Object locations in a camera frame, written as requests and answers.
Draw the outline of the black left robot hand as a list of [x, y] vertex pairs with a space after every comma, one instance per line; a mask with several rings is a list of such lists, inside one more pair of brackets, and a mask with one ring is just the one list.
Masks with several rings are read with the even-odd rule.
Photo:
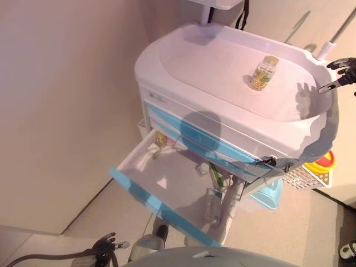
[[92, 248], [98, 249], [104, 254], [108, 254], [109, 252], [115, 252], [119, 249], [127, 249], [129, 246], [130, 243], [128, 241], [116, 241], [116, 233], [111, 232], [97, 240]]

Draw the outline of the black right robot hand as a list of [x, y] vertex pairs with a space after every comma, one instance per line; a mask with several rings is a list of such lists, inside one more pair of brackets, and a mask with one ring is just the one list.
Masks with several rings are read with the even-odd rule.
[[355, 57], [340, 58], [326, 65], [331, 70], [338, 70], [340, 77], [318, 89], [319, 93], [327, 93], [338, 87], [355, 83]]

